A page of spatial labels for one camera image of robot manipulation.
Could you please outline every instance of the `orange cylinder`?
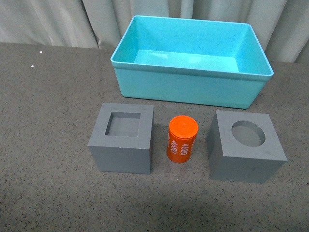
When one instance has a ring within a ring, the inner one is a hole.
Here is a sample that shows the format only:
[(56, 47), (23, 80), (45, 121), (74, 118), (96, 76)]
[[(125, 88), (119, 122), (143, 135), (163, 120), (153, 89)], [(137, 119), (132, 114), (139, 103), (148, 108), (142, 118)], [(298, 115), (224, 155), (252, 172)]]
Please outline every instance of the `orange cylinder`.
[(193, 118), (185, 115), (174, 117), (169, 123), (168, 158), (175, 163), (188, 161), (197, 132), (198, 124)]

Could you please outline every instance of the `gray cube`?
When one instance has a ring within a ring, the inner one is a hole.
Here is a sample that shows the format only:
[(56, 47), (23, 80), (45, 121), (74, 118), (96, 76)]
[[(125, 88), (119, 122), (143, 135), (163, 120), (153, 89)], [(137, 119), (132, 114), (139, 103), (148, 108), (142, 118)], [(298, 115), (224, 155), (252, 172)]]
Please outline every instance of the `gray cube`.
[(268, 114), (217, 110), (207, 147), (216, 180), (264, 183), (287, 162)]
[(88, 147), (100, 171), (150, 174), (154, 106), (103, 103)]

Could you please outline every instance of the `square recess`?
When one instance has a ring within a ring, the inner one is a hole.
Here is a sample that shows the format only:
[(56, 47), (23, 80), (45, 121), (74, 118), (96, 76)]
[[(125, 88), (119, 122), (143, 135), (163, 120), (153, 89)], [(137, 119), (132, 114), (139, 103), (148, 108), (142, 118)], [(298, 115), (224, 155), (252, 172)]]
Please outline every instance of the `square recess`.
[(217, 110), (207, 148), (217, 180), (264, 183), (287, 162), (268, 114)]
[(105, 135), (137, 137), (140, 113), (111, 112)]
[(150, 174), (152, 105), (103, 103), (88, 143), (100, 171)]

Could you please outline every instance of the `teal plastic bin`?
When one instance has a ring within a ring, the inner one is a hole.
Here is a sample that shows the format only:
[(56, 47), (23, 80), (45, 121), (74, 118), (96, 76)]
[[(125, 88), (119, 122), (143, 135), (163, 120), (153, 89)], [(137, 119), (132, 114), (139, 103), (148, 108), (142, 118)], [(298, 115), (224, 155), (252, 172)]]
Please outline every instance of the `teal plastic bin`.
[(273, 75), (244, 23), (135, 16), (111, 62), (124, 97), (242, 109)]

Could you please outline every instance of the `curtain fold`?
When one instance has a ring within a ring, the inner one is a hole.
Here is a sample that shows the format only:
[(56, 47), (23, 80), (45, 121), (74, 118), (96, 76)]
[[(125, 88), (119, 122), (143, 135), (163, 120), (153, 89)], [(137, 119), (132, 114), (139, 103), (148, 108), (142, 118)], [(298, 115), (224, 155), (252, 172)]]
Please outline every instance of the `curtain fold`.
[(269, 60), (309, 62), (308, 0), (2, 0), (0, 42), (114, 49), (135, 15), (249, 23)]

